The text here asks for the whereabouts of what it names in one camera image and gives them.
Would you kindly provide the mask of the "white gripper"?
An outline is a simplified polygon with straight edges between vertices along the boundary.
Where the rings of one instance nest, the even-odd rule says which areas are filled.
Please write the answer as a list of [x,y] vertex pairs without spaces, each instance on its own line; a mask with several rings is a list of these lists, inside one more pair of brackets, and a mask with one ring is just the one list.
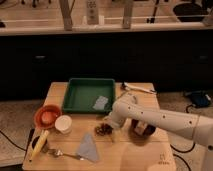
[[123,127],[125,124],[126,119],[116,113],[109,113],[105,118],[104,121],[111,126],[113,129],[118,130]]

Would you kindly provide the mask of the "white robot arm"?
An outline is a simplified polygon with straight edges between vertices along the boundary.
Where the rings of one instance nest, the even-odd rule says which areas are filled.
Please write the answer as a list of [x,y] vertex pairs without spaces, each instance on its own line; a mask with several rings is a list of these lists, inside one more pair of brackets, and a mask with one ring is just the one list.
[[106,122],[113,129],[120,129],[127,118],[143,121],[204,146],[201,171],[213,171],[213,118],[143,107],[121,97],[113,103]]

